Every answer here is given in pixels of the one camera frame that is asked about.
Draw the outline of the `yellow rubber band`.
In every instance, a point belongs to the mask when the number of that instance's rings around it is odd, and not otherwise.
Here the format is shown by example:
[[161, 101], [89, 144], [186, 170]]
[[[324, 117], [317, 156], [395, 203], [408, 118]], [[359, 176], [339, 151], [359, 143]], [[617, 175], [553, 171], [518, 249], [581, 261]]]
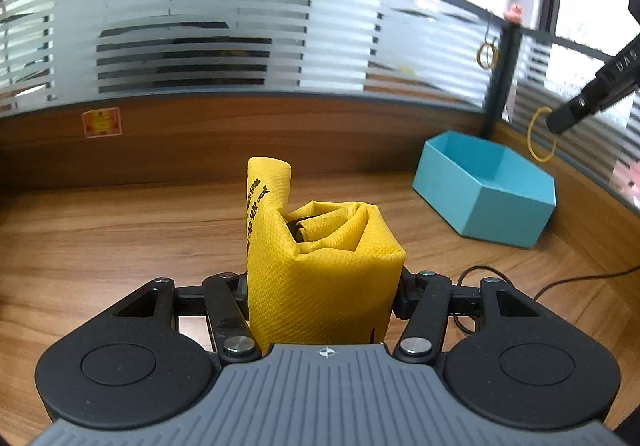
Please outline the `yellow rubber band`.
[[549, 106], [537, 108], [529, 118], [526, 128], [526, 147], [529, 155], [535, 162], [543, 164], [550, 162], [556, 151], [556, 136], [551, 134], [541, 135], [539, 121], [542, 117], [552, 113]]

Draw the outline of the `yellow fabric shopping bag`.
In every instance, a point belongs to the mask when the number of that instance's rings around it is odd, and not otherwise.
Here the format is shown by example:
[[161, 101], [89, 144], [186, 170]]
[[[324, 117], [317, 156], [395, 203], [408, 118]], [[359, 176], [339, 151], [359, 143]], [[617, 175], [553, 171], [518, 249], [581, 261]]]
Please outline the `yellow fabric shopping bag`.
[[405, 250], [374, 204], [289, 211], [291, 175], [282, 160], [247, 163], [248, 320], [259, 347], [383, 341]]

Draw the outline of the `pink plastic bag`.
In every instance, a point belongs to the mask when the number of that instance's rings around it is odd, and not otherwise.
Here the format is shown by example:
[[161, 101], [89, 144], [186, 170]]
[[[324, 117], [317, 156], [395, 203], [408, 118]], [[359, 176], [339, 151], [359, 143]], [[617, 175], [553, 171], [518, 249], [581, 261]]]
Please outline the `pink plastic bag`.
[[640, 163], [638, 161], [633, 161], [630, 166], [627, 166], [625, 162], [618, 160], [612, 172], [611, 184], [632, 206], [640, 208]]

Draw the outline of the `pink figurine on partition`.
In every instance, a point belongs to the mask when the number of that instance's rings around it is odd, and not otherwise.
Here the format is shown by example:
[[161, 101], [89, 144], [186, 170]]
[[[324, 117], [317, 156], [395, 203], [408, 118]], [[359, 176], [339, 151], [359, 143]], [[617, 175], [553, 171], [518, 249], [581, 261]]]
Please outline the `pink figurine on partition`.
[[518, 3], [511, 3], [508, 9], [504, 12], [503, 18], [509, 21], [510, 24], [516, 24], [520, 26], [523, 22], [524, 10], [523, 6]]

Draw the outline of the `light blue cardboard box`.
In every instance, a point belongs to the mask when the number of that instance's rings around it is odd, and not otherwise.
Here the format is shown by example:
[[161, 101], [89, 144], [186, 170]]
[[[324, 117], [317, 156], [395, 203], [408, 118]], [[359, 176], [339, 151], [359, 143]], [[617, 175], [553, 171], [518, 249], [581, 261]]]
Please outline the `light blue cardboard box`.
[[506, 146], [452, 131], [424, 143], [412, 187], [460, 236], [524, 249], [556, 207], [550, 174]]

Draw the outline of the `red orange sticker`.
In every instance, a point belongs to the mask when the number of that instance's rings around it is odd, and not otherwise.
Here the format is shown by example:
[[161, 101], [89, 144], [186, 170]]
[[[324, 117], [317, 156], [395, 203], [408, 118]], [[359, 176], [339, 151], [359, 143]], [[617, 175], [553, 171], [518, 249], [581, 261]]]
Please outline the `red orange sticker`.
[[122, 135], [122, 117], [118, 107], [85, 111], [81, 115], [85, 138]]

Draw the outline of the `frosted glass partition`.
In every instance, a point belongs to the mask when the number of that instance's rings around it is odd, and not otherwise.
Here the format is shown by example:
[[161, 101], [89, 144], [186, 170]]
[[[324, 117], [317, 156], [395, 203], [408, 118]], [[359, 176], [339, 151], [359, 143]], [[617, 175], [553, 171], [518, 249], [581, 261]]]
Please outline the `frosted glass partition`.
[[[1, 0], [1, 183], [72, 188], [411, 169], [427, 137], [522, 130], [605, 54], [465, 0]], [[118, 107], [122, 135], [81, 115]]]

